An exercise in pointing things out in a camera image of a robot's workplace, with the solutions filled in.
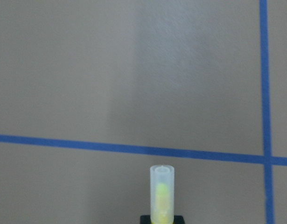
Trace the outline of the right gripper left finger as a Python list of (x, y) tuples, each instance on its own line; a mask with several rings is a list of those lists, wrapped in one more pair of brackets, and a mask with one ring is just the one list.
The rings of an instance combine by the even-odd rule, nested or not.
[(151, 224), (151, 217), (150, 215), (142, 215), (140, 216), (140, 224)]

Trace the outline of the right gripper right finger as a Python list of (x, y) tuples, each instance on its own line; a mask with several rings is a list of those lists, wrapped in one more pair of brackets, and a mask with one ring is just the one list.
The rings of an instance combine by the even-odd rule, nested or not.
[(175, 215), (173, 224), (184, 224), (184, 218), (181, 215)]

